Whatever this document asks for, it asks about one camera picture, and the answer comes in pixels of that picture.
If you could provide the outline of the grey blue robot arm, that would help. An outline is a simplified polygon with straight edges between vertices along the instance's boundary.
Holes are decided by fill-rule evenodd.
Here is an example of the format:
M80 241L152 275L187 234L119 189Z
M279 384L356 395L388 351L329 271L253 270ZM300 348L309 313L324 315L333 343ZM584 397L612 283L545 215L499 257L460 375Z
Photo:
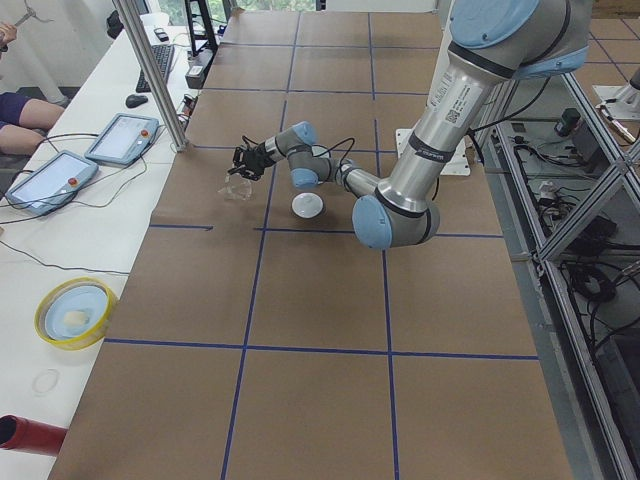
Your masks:
M295 187L334 182L355 196L352 224L365 246L386 250L421 244L439 226L429 191L491 90L509 80L578 69L587 57L592 6L590 1L455 2L445 49L449 64L386 178L347 159L315 156L316 132L308 122L255 146L237 147L229 172L257 181L285 160Z

